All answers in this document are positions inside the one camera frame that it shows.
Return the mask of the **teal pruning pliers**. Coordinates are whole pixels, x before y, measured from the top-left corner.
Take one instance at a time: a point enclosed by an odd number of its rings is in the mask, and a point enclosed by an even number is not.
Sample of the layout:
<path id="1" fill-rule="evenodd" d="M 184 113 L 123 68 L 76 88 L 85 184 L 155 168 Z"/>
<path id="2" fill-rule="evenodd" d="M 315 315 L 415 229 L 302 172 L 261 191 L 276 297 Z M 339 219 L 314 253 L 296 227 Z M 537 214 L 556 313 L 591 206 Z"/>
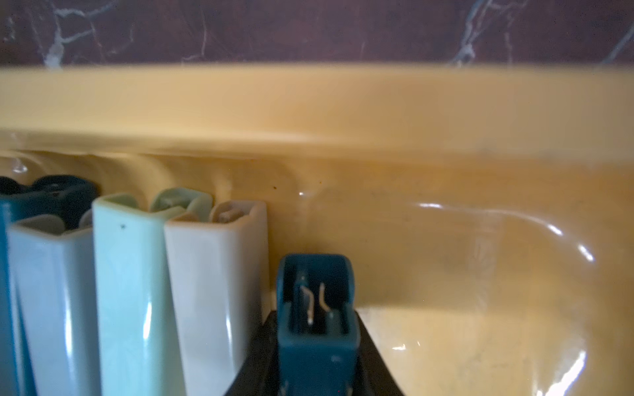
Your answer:
<path id="1" fill-rule="evenodd" d="M 350 260 L 288 254 L 277 274 L 280 395 L 350 395 L 361 342 Z"/>

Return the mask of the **beige pruning pliers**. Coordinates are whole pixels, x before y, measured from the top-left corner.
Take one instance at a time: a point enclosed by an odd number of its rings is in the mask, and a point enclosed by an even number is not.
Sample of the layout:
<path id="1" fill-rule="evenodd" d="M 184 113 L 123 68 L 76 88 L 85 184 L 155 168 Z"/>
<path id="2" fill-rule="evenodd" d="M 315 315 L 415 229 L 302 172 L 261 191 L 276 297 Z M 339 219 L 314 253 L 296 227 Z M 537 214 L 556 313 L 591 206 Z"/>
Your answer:
<path id="1" fill-rule="evenodd" d="M 164 226 L 188 395 L 223 395 L 270 311 L 267 206 L 225 201 Z"/>

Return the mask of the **grey pruning pliers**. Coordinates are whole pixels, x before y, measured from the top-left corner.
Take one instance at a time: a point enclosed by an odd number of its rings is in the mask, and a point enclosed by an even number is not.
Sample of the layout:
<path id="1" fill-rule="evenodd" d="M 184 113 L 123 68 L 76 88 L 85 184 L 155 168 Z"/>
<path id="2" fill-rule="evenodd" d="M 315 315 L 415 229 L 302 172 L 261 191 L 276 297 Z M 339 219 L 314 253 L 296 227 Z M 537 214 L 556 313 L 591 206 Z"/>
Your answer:
<path id="1" fill-rule="evenodd" d="M 42 214 L 13 224 L 9 265 L 39 395 L 99 395 L 92 213 L 76 229 Z"/>

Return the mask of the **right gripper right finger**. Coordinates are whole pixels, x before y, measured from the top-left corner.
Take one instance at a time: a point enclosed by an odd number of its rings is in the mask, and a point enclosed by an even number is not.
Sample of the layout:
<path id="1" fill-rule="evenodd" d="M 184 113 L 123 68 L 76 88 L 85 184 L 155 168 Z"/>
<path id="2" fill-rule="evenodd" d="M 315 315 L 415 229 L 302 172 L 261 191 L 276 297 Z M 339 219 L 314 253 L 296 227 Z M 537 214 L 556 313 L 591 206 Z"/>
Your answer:
<path id="1" fill-rule="evenodd" d="M 358 348 L 353 395 L 403 396 L 404 393 L 389 372 L 360 314 L 355 312 L 355 315 L 358 319 L 361 342 Z"/>

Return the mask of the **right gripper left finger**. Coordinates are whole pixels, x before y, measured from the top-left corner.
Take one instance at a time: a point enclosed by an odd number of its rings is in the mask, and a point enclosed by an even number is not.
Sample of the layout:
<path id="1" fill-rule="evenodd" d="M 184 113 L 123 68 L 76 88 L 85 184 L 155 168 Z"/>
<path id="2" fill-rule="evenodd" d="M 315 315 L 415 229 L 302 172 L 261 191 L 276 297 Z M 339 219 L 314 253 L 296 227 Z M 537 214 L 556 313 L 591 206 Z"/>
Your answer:
<path id="1" fill-rule="evenodd" d="M 274 310 L 257 331 L 226 396 L 275 396 L 279 386 L 277 312 Z"/>

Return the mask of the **light green pruning pliers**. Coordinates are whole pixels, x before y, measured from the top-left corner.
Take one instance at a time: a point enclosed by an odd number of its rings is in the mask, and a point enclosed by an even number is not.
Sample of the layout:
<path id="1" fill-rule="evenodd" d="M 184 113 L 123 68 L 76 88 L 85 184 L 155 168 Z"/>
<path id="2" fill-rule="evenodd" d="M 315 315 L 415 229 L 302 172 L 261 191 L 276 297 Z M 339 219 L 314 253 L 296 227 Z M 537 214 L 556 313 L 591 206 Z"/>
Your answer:
<path id="1" fill-rule="evenodd" d="M 147 211 L 127 193 L 92 203 L 102 394 L 185 393 L 163 229 L 183 214 L 206 219 L 212 206 L 182 187 Z"/>

